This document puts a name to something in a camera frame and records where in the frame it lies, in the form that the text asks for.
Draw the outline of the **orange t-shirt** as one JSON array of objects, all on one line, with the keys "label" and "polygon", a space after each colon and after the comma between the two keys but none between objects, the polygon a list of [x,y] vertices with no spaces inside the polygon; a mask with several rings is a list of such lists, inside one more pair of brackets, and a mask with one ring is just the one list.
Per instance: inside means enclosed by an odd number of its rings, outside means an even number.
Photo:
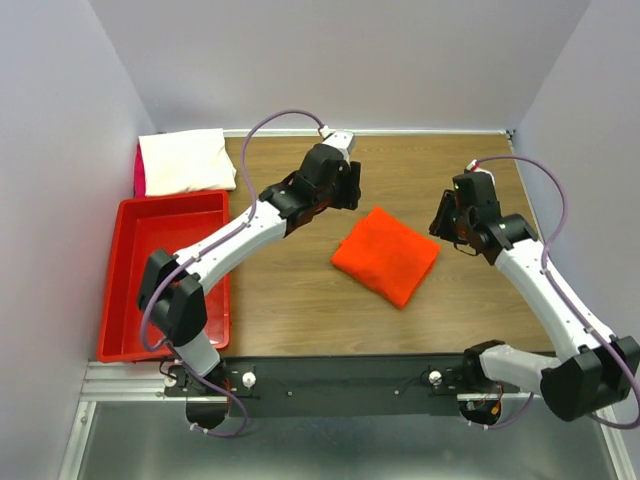
[{"label": "orange t-shirt", "polygon": [[376,206],[340,242],[332,265],[404,308],[435,266],[440,246]]}]

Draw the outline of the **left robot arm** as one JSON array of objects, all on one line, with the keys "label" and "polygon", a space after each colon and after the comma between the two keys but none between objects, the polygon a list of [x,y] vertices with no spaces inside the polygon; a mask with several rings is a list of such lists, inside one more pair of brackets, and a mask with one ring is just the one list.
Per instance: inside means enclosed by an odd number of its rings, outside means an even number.
[{"label": "left robot arm", "polygon": [[207,377],[221,367],[205,332],[209,291],[249,256],[325,209],[357,208],[361,165],[350,158],[354,144],[353,134],[334,132],[242,215],[196,244],[174,254],[158,249],[147,259],[137,298],[142,323],[153,324],[196,375]]}]

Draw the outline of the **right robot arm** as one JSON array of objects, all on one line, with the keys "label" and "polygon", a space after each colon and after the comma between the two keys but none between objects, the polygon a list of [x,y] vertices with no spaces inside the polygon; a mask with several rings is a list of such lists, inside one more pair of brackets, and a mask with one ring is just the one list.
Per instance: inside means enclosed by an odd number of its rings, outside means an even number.
[{"label": "right robot arm", "polygon": [[615,335],[544,262],[544,245],[527,220],[502,214],[490,174],[464,172],[452,184],[430,234],[471,247],[503,274],[540,321],[555,352],[545,356],[487,341],[465,350],[465,381],[475,388],[507,383],[539,395],[563,421],[625,400],[639,366],[638,343]]}]

